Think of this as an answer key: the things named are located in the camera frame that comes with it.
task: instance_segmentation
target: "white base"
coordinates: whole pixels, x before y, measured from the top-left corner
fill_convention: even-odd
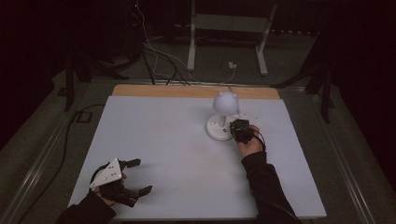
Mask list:
[[[230,131],[230,122],[234,117],[226,117],[224,127],[219,126],[220,115],[213,115],[206,123],[206,131],[209,136],[218,141],[227,141],[233,138]]]

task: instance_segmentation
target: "robotic hand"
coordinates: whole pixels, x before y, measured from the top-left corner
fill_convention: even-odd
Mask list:
[[[122,184],[122,170],[125,167],[131,168],[139,164],[139,159],[132,161],[119,161],[115,159],[99,167],[92,176],[90,192],[92,189],[99,188],[102,197],[116,203],[134,207],[134,204],[140,197],[151,192],[152,186],[145,187],[138,191],[126,189]],[[103,172],[96,177],[97,173],[101,170],[103,170]]]

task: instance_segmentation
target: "wooden edge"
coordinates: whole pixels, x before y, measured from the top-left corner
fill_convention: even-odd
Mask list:
[[[240,99],[279,99],[273,88],[212,87],[212,86],[164,86],[120,84],[114,88],[113,96],[154,96],[214,98],[221,91],[232,91]]]

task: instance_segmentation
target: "human hand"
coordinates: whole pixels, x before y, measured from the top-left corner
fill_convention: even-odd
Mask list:
[[[122,173],[121,184],[123,184],[124,179],[126,179],[126,178],[127,178],[127,176],[126,176],[124,173]],[[99,196],[99,198],[101,198],[108,206],[113,206],[114,204],[116,204],[115,201],[111,201],[111,200],[109,200],[109,199],[106,199],[106,198],[102,197],[102,194],[100,193],[99,188],[96,188],[96,189],[95,189],[95,193],[96,193],[96,195]]]
[[[262,143],[258,139],[260,129],[255,125],[250,125],[249,128],[254,131],[254,135],[257,138],[256,137],[251,138],[250,142],[248,142],[247,144],[244,144],[242,142],[236,143],[238,145],[239,153],[241,154],[242,159],[244,159],[246,156],[250,154],[262,151]]]

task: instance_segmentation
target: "white object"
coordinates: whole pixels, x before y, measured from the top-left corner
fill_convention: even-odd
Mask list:
[[[152,185],[134,208],[116,204],[115,220],[254,219],[257,208],[235,141],[207,136],[213,98],[110,96],[69,204],[87,194],[93,172],[108,158],[139,158],[126,169],[127,189]],[[298,217],[326,212],[282,100],[239,100],[254,115],[267,145],[268,162],[279,175]]]
[[[96,187],[111,183],[113,181],[122,178],[122,173],[120,169],[120,163],[118,159],[112,161],[103,171],[97,176],[92,183],[90,188],[94,189]]]
[[[236,68],[236,63],[234,63],[234,62],[229,62],[229,63],[228,63],[228,66],[229,66],[230,68]]]
[[[238,98],[230,91],[220,92],[213,101],[216,115],[206,122],[206,131],[210,137],[218,141],[227,141],[233,138],[230,132],[230,122],[238,111]]]

